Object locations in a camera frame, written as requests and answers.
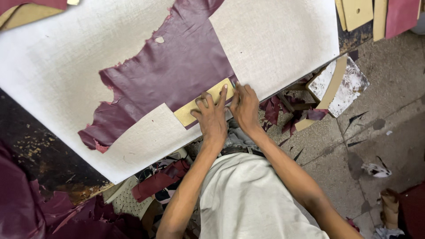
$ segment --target stained floor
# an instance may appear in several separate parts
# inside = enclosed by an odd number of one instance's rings
[[[303,149],[297,162],[367,239],[382,224],[379,192],[402,192],[425,179],[424,46],[425,36],[405,32],[358,47],[356,64],[370,86],[337,119],[328,115],[282,146],[292,157]],[[364,112],[349,126],[350,118]],[[280,129],[290,117],[282,115],[279,125],[269,129],[277,143],[289,138]],[[380,165],[377,156],[392,171],[390,177],[374,178],[360,168]]]

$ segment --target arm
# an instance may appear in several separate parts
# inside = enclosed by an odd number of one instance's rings
[[[362,238],[338,214],[315,180],[289,158],[261,128],[258,122],[259,101],[255,91],[249,85],[236,84],[233,99],[230,110],[240,128],[261,149],[292,196],[316,219],[329,238]]]
[[[202,98],[206,100],[207,107],[201,99],[196,100],[200,112],[192,111],[191,114],[201,125],[204,142],[195,162],[165,209],[156,234],[158,239],[183,237],[201,191],[202,182],[227,138],[227,123],[224,115],[226,95],[227,85],[224,85],[218,105],[214,105],[213,98],[206,92],[202,93]]]

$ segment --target man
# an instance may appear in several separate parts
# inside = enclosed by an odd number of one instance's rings
[[[249,85],[236,84],[230,105],[242,131],[261,149],[217,158],[227,138],[224,116],[227,85],[217,105],[204,92],[196,100],[204,142],[174,193],[157,238],[182,238],[201,194],[201,238],[350,238],[362,236],[336,212],[319,185],[271,140],[258,122],[258,98]],[[309,224],[297,200],[317,221]]]

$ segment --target man's right hand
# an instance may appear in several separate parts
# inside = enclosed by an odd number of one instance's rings
[[[258,129],[261,129],[258,122],[258,105],[260,101],[249,85],[241,86],[239,82],[236,82],[234,91],[235,94],[230,105],[230,111],[242,131],[252,137],[255,132],[258,132]]]

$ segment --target forearm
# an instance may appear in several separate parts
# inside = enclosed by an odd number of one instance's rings
[[[292,196],[307,210],[317,209],[318,204],[332,206],[327,196],[294,160],[292,160],[261,128],[250,133],[250,138],[264,153]]]
[[[219,147],[209,143],[202,145],[195,162],[167,205],[158,228],[157,238],[183,237],[201,191],[202,182],[219,153]]]

